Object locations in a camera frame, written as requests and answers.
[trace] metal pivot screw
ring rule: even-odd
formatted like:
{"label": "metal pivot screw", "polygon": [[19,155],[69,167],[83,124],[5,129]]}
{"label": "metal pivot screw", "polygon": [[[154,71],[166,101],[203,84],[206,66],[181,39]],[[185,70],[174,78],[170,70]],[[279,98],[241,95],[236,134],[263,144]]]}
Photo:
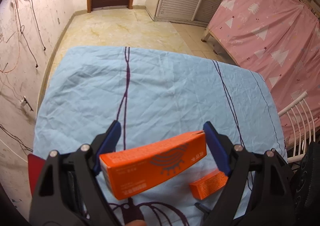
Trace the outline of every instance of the metal pivot screw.
{"label": "metal pivot screw", "polygon": [[57,154],[58,154],[58,151],[57,151],[57,150],[52,150],[52,151],[50,151],[50,153],[49,153],[50,157],[56,157]]}
{"label": "metal pivot screw", "polygon": [[81,151],[83,151],[83,152],[88,151],[89,148],[90,148],[90,146],[89,146],[88,144],[83,144],[83,145],[80,147]]}
{"label": "metal pivot screw", "polygon": [[241,145],[235,145],[233,148],[234,148],[235,151],[237,151],[237,152],[240,152],[240,151],[243,150],[243,146],[241,146]]}
{"label": "metal pivot screw", "polygon": [[267,151],[267,156],[268,157],[273,157],[275,154],[271,151],[271,150],[268,150]]}

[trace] purple line pattern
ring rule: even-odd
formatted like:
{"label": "purple line pattern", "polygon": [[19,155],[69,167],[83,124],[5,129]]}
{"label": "purple line pattern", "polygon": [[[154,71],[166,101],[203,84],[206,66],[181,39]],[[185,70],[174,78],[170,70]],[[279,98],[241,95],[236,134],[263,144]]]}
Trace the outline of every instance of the purple line pattern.
{"label": "purple line pattern", "polygon": [[[190,226],[186,216],[180,210],[178,210],[177,208],[169,204],[165,204],[161,202],[148,202],[148,203],[141,203],[141,204],[135,205],[133,203],[133,199],[130,197],[128,198],[127,203],[123,203],[123,204],[109,203],[109,205],[114,206],[112,208],[112,211],[115,211],[118,208],[121,209],[124,224],[132,222],[134,220],[144,220],[144,216],[140,210],[140,207],[147,206],[154,213],[156,219],[159,221],[160,226],[163,226],[163,222],[165,221],[168,222],[169,226],[172,226],[172,222],[169,216],[164,211],[162,211],[159,207],[155,206],[155,205],[161,205],[161,206],[167,207],[168,209],[173,211],[175,214],[177,214],[177,216],[180,217],[183,226]],[[165,218],[165,221],[161,220],[159,216],[160,214]]]}
{"label": "purple line pattern", "polygon": [[[126,89],[124,92],[124,95],[122,97],[122,100],[120,102],[120,106],[118,108],[118,113],[117,113],[117,121],[119,121],[119,116],[121,112],[121,108],[124,102],[124,124],[123,124],[123,149],[126,149],[126,122],[127,122],[127,106],[128,106],[128,89],[129,89],[129,84],[130,84],[130,65],[129,65],[129,60],[130,60],[130,47],[125,47],[124,49],[124,58],[127,63],[127,69],[126,69]],[[115,203],[109,203],[109,205],[114,206],[112,211],[115,211],[116,209],[120,208],[122,212],[122,217],[124,219],[124,223],[127,224],[129,222],[132,222],[134,220],[144,220],[144,216],[142,214],[142,211],[140,210],[141,206],[148,206],[152,212],[155,214],[155,217],[159,221],[160,226],[163,226],[160,214],[167,220],[169,226],[172,226],[172,222],[169,219],[169,216],[165,214],[164,211],[162,211],[160,208],[156,207],[155,205],[162,205],[164,207],[167,207],[168,209],[172,210],[177,214],[177,216],[180,217],[182,225],[183,226],[190,226],[188,219],[186,216],[177,208],[161,203],[161,202],[148,202],[148,203],[141,203],[138,205],[135,205],[133,203],[133,199],[130,197],[128,198],[127,203],[123,204],[115,204]]]}
{"label": "purple line pattern", "polygon": [[125,49],[124,49],[124,58],[125,58],[125,62],[127,63],[127,81],[126,81],[125,92],[124,92],[124,95],[122,97],[120,106],[118,108],[118,113],[117,113],[117,121],[119,121],[120,111],[121,111],[121,108],[122,108],[123,101],[125,99],[125,102],[124,102],[124,121],[123,121],[123,150],[126,149],[125,136],[126,136],[126,123],[127,123],[128,89],[129,89],[129,84],[130,84],[130,65],[129,65],[130,47],[125,47]]}

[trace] blue gripper pad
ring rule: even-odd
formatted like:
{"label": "blue gripper pad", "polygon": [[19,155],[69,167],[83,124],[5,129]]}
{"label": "blue gripper pad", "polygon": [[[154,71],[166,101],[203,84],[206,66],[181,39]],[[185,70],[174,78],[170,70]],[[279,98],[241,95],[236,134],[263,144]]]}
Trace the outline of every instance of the blue gripper pad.
{"label": "blue gripper pad", "polygon": [[219,170],[224,172],[226,176],[229,176],[231,172],[229,156],[218,139],[219,134],[215,131],[210,121],[207,121],[203,125],[203,130],[205,133],[205,140]]}
{"label": "blue gripper pad", "polygon": [[101,144],[100,148],[96,154],[96,163],[93,167],[93,171],[95,175],[98,175],[101,171],[99,155],[105,153],[114,152],[116,149],[116,145],[121,136],[121,124],[119,121],[116,121],[114,126],[111,128],[110,132],[106,135],[106,139]]}

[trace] wrinkled fabric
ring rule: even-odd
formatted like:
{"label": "wrinkled fabric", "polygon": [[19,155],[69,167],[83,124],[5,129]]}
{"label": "wrinkled fabric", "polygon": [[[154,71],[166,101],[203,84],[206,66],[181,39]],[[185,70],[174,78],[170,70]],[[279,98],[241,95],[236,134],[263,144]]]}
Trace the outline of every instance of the wrinkled fabric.
{"label": "wrinkled fabric", "polygon": [[[211,121],[216,130],[234,144],[240,144],[221,78],[211,60],[139,48],[131,48],[128,58],[124,52],[124,47],[107,46],[68,50],[39,109],[35,155],[47,158],[52,149],[67,153],[90,143],[97,134],[107,130],[119,109],[122,136],[116,150],[123,150],[125,100],[119,107],[127,84],[127,149],[201,130],[206,121]],[[261,76],[237,66],[215,64],[231,96],[247,150],[264,153],[275,148],[286,159],[276,106]],[[148,225],[161,222],[163,226],[170,223],[194,226],[199,225],[203,214],[194,206],[197,200],[192,197],[188,184],[216,168],[207,149],[205,158],[179,175],[122,201],[112,196],[102,173],[98,182],[122,223],[128,218],[139,218],[135,216],[140,212],[131,210],[138,207]],[[251,186],[250,173],[248,182]],[[201,203],[213,208],[220,193]],[[244,214],[249,197],[246,185],[236,217]]]}
{"label": "wrinkled fabric", "polygon": [[[305,4],[295,0],[224,0],[208,27],[239,66],[263,76],[278,112],[307,91],[313,117],[319,117],[319,22]],[[302,108],[300,112],[306,122]],[[295,113],[303,128],[300,115]],[[281,125],[287,145],[292,145],[293,130],[287,115],[281,117]],[[315,126],[320,126],[320,119]]]}

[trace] red object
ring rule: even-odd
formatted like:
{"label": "red object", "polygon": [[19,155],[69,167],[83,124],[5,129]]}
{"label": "red object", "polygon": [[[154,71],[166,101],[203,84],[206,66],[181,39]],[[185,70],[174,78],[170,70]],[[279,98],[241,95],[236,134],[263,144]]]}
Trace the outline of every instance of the red object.
{"label": "red object", "polygon": [[45,164],[45,160],[33,154],[28,155],[28,173],[31,195],[35,190],[39,175]]}

